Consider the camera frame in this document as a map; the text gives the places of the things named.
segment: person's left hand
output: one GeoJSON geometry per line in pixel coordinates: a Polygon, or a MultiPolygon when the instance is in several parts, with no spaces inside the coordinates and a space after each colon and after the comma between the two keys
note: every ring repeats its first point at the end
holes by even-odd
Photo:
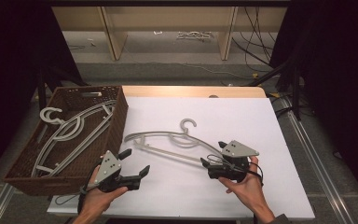
{"type": "MultiPolygon", "coordinates": [[[[97,176],[99,169],[100,166],[97,166],[94,169],[94,172],[89,179],[89,182],[91,184],[97,176]]],[[[86,199],[84,200],[83,208],[80,212],[80,215],[76,218],[74,223],[79,224],[94,222],[104,211],[109,208],[110,203],[114,199],[120,197],[127,191],[127,187],[122,187],[107,193],[102,192],[97,188],[90,190],[86,195],[86,199]]]]}

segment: white tabletop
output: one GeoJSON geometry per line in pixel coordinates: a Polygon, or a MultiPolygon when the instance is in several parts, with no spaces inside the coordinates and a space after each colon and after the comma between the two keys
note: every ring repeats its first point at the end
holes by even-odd
{"type": "MultiPolygon", "coordinates": [[[[218,141],[237,140],[259,151],[264,172],[264,192],[275,215],[291,219],[313,219],[309,200],[284,141],[282,131],[267,98],[181,98],[127,97],[129,111],[124,136],[130,133],[170,131],[180,133],[182,119],[189,134],[219,149],[218,141]]],[[[212,152],[204,147],[181,148],[167,137],[146,138],[146,143],[187,156],[206,158],[212,152]]],[[[252,217],[234,194],[216,179],[210,179],[200,163],[164,156],[123,143],[132,148],[122,164],[122,175],[137,175],[146,165],[149,174],[139,190],[114,200],[104,213],[114,217],[243,219],[252,217]]],[[[52,200],[49,213],[76,214],[77,198],[63,205],[52,200]]]]}

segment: basket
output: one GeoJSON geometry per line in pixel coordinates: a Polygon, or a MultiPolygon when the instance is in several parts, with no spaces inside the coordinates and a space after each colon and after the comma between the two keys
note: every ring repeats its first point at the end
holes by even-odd
{"type": "MultiPolygon", "coordinates": [[[[93,165],[106,150],[118,153],[123,139],[128,104],[123,90],[118,86],[57,88],[48,102],[48,107],[60,108],[62,112],[50,114],[52,119],[68,120],[91,106],[116,100],[109,127],[84,149],[68,166],[55,176],[31,177],[34,163],[49,138],[60,125],[40,120],[31,139],[16,159],[4,181],[27,195],[63,195],[78,193],[86,181],[93,165]]],[[[81,133],[68,141],[57,142],[43,163],[54,167],[63,161],[103,120],[105,111],[85,118],[81,133]]]]}

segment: sleeve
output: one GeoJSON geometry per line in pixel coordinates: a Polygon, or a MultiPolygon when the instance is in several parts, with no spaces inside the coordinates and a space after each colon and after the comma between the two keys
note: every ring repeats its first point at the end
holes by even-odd
{"type": "Polygon", "coordinates": [[[290,221],[289,219],[286,217],[285,214],[281,214],[280,216],[276,217],[275,220],[273,220],[272,222],[270,222],[269,224],[289,224],[290,221]]]}

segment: human hand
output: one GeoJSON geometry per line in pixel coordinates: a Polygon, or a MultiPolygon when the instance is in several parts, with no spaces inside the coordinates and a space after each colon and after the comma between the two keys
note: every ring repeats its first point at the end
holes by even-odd
{"type": "MultiPolygon", "coordinates": [[[[252,156],[250,159],[249,170],[257,173],[256,164],[258,164],[258,158],[252,156]]],[[[219,177],[219,181],[227,187],[226,193],[234,192],[261,222],[269,223],[275,219],[274,214],[267,205],[258,176],[248,174],[240,183],[234,183],[224,177],[219,177]]]]}
{"type": "MultiPolygon", "coordinates": [[[[89,182],[92,184],[93,180],[98,174],[100,166],[97,166],[92,173],[89,182]]],[[[80,215],[75,219],[75,224],[85,224],[94,222],[106,209],[109,208],[110,203],[127,192],[127,187],[122,187],[116,189],[112,192],[102,192],[99,189],[95,188],[90,190],[86,199],[83,202],[83,207],[81,209],[80,215]]]]}

